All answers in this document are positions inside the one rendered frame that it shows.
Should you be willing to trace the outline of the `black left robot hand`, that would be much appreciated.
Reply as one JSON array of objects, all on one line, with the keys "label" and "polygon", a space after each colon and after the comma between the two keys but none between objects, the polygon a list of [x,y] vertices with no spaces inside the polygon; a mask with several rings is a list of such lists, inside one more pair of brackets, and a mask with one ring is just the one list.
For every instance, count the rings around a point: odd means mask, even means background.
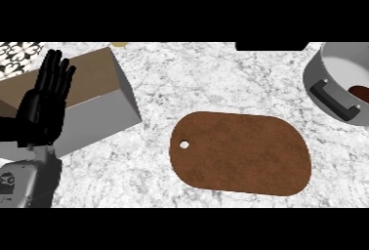
[{"label": "black left robot hand", "polygon": [[0,142],[17,142],[18,147],[54,145],[63,133],[76,70],[63,52],[49,50],[17,117],[0,116]]}]

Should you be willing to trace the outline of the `brown wooden cutting board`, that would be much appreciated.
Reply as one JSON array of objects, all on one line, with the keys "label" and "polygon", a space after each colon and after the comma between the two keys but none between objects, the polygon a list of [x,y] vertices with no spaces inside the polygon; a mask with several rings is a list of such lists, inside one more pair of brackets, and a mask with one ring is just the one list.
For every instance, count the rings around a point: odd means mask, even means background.
[{"label": "brown wooden cutting board", "polygon": [[311,181],[305,139],[272,116],[188,114],[175,126],[169,153],[176,175],[196,188],[290,196]]}]

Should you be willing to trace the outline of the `grey metal pot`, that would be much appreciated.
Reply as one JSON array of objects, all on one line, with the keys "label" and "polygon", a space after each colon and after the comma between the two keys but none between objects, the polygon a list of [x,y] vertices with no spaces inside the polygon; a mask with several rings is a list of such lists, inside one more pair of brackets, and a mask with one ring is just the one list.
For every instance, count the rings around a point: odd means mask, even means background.
[{"label": "grey metal pot", "polygon": [[339,121],[369,126],[369,104],[351,93],[369,88],[369,42],[325,42],[303,71],[308,95]]}]

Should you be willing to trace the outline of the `brown cupcake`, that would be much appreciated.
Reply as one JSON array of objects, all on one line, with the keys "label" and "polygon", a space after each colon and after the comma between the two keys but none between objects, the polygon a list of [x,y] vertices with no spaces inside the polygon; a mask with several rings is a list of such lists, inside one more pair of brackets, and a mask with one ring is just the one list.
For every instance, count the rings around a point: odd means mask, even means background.
[{"label": "brown cupcake", "polygon": [[365,103],[369,104],[369,88],[365,86],[352,86],[349,88],[349,93],[358,98],[361,99]]}]

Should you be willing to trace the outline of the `open brown and grey box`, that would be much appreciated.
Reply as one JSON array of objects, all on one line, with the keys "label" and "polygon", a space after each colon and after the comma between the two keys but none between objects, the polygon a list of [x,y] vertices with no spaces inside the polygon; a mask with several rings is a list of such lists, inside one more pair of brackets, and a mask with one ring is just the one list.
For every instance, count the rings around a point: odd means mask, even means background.
[{"label": "open brown and grey box", "polygon": [[[70,59],[77,67],[67,100],[66,122],[54,146],[57,156],[101,141],[142,122],[132,85],[113,50],[105,47]],[[39,70],[0,81],[0,116],[15,117]],[[20,161],[32,152],[0,142],[0,158]]]}]

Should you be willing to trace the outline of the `black and white patterned tile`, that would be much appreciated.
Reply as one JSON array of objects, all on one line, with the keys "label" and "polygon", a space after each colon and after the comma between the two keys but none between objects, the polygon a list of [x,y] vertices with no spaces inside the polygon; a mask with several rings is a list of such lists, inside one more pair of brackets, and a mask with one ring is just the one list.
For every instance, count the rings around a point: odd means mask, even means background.
[{"label": "black and white patterned tile", "polygon": [[44,45],[44,42],[0,42],[0,80],[30,71]]}]

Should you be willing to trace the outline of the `black appliance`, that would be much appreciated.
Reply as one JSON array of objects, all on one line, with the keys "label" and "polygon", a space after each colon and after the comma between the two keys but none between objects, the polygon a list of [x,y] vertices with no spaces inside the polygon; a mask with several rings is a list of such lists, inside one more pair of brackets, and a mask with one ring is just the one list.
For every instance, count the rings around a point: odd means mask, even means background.
[{"label": "black appliance", "polygon": [[302,51],[308,42],[237,42],[238,51]]}]

